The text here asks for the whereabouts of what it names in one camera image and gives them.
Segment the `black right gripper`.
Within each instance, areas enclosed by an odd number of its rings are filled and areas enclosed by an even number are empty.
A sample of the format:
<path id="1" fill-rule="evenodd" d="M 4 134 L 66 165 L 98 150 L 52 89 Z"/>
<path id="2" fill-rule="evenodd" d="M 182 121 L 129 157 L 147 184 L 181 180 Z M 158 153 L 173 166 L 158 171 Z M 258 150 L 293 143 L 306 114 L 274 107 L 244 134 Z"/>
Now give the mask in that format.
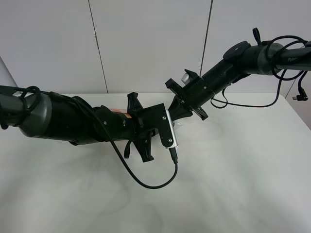
<path id="1" fill-rule="evenodd" d="M 201 120 L 208 118 L 207 113 L 201 107 L 205 102 L 202 78 L 198 76 L 183 87 L 173 79 L 166 81 L 165 85 L 175 94 L 168 108 L 172 121 L 191 117 L 193 113 L 196 113 Z"/>

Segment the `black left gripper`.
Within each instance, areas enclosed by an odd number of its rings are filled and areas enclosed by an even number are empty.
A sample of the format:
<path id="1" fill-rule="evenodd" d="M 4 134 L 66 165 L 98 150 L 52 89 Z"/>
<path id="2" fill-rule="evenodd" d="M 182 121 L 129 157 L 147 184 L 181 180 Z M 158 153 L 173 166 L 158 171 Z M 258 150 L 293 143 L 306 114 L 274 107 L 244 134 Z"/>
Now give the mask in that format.
<path id="1" fill-rule="evenodd" d="M 158 132 L 162 145 L 168 146 L 167 124 L 165 121 L 165 105 L 163 103 L 143 108 L 138 100 L 138 93 L 132 92 L 127 95 L 127 113 L 134 121 L 134 135 L 129 139 L 124 157 L 130 156 L 130 148 L 133 143 L 143 162 L 152 161 L 151 140 L 154 132 Z"/>

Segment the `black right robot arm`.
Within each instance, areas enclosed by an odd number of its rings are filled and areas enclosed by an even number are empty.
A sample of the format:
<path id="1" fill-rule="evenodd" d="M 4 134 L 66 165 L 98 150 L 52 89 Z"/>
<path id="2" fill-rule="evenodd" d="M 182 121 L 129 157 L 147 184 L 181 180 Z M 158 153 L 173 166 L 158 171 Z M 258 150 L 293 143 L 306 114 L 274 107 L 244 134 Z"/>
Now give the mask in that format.
<path id="1" fill-rule="evenodd" d="M 275 75 L 283 69 L 309 71 L 311 69 L 311 49 L 287 49 L 279 43 L 264 42 L 252 46 L 243 41 L 230 48 L 222 60 L 207 73 L 186 70 L 186 84 L 181 87 L 173 79 L 166 87 L 175 93 L 169 107 L 173 121 L 197 114 L 202 120 L 207 118 L 202 105 L 212 99 L 232 83 L 251 74 Z"/>

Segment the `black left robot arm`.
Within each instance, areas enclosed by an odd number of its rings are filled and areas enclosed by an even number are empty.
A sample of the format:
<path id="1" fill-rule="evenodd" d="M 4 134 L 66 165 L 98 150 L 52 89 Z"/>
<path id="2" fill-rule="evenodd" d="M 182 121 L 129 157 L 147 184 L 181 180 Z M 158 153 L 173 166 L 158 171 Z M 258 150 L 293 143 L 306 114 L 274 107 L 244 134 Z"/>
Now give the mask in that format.
<path id="1" fill-rule="evenodd" d="M 144 108 L 133 92 L 126 112 L 90 106 L 81 97 L 44 92 L 38 87 L 0 88 L 0 126 L 18 127 L 27 137 L 62 140 L 72 145 L 126 140 L 144 162 L 153 159 L 151 140 L 159 134 L 168 149 L 177 147 L 169 111 L 164 104 Z"/>

